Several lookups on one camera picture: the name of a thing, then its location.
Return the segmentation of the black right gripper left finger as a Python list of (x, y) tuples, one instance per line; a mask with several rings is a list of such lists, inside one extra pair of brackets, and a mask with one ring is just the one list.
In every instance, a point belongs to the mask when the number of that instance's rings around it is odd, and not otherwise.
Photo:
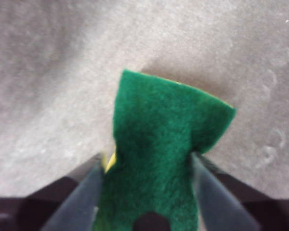
[(104, 155), (25, 197), (0, 197), (0, 231), (89, 231), (95, 221)]

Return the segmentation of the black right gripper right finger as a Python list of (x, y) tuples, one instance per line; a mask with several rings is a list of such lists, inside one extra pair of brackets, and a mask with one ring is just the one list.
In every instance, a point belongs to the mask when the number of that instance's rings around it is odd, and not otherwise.
[(289, 231), (289, 199), (274, 199), (192, 152), (193, 187), (209, 231)]

